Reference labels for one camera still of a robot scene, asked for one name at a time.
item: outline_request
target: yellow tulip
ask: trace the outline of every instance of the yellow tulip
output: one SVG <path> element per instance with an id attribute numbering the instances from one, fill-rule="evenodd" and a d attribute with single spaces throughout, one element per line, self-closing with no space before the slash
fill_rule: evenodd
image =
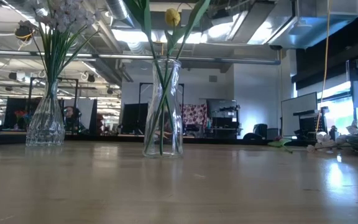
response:
<path id="1" fill-rule="evenodd" d="M 180 15 L 176 9 L 167 9 L 165 12 L 165 22 L 168 26 L 176 27 L 180 22 Z"/>

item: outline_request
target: glass vase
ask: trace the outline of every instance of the glass vase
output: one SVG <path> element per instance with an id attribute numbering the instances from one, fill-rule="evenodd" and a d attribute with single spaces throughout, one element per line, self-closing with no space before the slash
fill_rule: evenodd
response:
<path id="1" fill-rule="evenodd" d="M 65 138 L 62 110 L 57 100 L 57 80 L 45 84 L 44 97 L 38 104 L 27 130 L 26 146 L 61 146 Z"/>
<path id="2" fill-rule="evenodd" d="M 146 157 L 180 157 L 183 128 L 177 88 L 181 63 L 172 59 L 153 62 L 153 96 L 147 113 Z"/>

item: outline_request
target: clear glass vase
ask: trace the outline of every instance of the clear glass vase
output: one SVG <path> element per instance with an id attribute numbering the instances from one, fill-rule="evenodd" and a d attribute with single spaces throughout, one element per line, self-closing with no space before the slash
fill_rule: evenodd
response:
<path id="1" fill-rule="evenodd" d="M 27 129 L 26 146 L 61 146 L 65 138 L 62 110 L 57 100 L 57 80 L 45 84 L 44 97 Z"/>
<path id="2" fill-rule="evenodd" d="M 181 63 L 172 59 L 153 62 L 153 97 L 147 113 L 146 157 L 180 157 L 183 128 L 177 88 Z"/>

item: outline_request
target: wooden table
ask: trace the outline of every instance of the wooden table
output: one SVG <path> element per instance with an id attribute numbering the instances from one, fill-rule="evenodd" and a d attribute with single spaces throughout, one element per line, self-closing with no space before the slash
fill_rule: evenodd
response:
<path id="1" fill-rule="evenodd" d="M 140 143 L 0 146 L 0 223 L 358 223 L 358 156 L 184 148 L 147 159 Z"/>

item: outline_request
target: whiteboard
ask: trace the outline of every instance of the whiteboard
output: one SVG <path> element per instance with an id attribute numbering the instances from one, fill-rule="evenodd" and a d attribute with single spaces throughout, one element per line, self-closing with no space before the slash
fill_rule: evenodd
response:
<path id="1" fill-rule="evenodd" d="M 317 92 L 281 102 L 284 136 L 295 136 L 294 131 L 299 130 L 300 127 L 299 116 L 294 116 L 293 114 L 307 110 L 317 110 Z"/>

